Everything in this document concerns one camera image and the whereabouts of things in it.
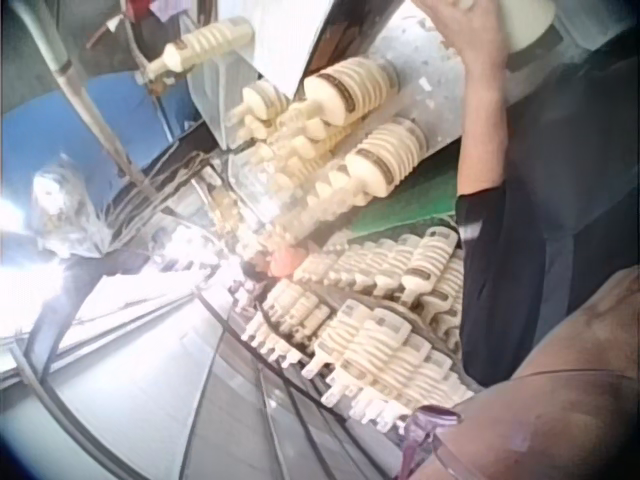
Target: metal pole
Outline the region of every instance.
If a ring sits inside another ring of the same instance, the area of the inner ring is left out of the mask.
[[[138,185],[145,194],[155,197],[156,191],[145,183],[144,174],[129,159],[118,137],[102,118],[89,97],[69,54],[62,43],[51,13],[42,0],[10,0],[9,5],[24,22],[36,42],[49,70],[80,118],[89,127],[121,173]]]

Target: green surface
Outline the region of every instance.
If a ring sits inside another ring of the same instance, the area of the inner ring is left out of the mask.
[[[405,228],[400,230],[405,233],[420,233],[423,228],[440,223],[440,217],[451,216],[456,201],[459,151],[460,142],[454,142],[422,161],[390,196],[362,208],[351,230],[358,237],[373,237],[402,226]]]

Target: black shirt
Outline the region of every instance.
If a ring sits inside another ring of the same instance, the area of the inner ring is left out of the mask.
[[[593,58],[509,112],[505,183],[458,198],[463,362],[481,385],[638,264],[638,59]]]

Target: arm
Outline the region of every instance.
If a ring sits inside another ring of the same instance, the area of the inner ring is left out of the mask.
[[[497,0],[463,9],[447,0],[414,0],[460,55],[466,71],[458,195],[504,180],[507,123],[504,102],[507,48]]]

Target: hand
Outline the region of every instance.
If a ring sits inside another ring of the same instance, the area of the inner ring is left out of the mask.
[[[456,49],[467,76],[501,78],[507,62],[498,0],[413,0]]]

